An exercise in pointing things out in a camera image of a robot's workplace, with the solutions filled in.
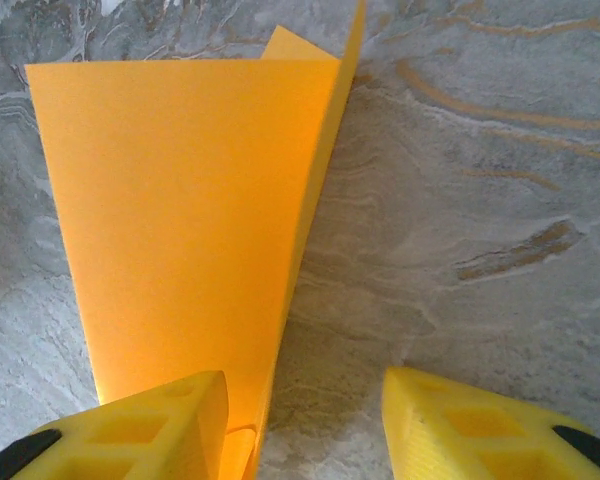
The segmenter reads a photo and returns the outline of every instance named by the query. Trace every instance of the rectangular hole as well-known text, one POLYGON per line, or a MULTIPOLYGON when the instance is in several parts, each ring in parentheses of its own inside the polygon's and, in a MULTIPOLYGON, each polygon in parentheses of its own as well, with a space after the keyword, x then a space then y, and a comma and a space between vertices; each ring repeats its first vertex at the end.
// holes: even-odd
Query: rectangular hole
POLYGON ((445 417, 465 437, 520 437, 524 430, 504 411, 492 407, 449 409, 445 417))
POLYGON ((479 456, 496 480, 575 480, 541 450, 482 452, 479 456))

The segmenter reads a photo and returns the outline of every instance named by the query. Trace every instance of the yellow plastic foot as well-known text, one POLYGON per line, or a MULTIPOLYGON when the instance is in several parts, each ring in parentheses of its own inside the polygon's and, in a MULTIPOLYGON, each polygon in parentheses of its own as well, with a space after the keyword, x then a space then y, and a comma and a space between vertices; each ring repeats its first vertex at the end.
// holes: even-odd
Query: yellow plastic foot
POLYGON ((600 480, 553 427, 589 429, 534 405, 391 368, 382 411, 396 480, 600 480))
POLYGON ((200 373, 41 427, 62 436, 13 478, 216 480, 227 417, 224 375, 200 373))

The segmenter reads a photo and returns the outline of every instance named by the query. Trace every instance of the folded paper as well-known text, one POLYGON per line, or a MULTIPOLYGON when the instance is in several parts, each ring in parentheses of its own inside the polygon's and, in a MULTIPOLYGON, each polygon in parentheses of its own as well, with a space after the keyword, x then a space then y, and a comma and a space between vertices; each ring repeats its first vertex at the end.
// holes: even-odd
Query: folded paper
POLYGON ((256 60, 27 67, 100 400, 224 372, 220 478, 255 475, 363 27, 342 59, 278 27, 256 60))

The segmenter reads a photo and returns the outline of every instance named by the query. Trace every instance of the marble surface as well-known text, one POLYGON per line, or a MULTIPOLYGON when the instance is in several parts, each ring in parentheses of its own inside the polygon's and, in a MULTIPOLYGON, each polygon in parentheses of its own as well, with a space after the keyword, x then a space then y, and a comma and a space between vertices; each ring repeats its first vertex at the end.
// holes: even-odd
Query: marble surface
MULTIPOLYGON (((338 54, 352 12, 0 0, 0 448, 96 404, 23 64, 256 57, 276 23, 338 54)), ((401 364, 600 434, 600 0, 369 1, 260 478, 391 478, 401 364)))

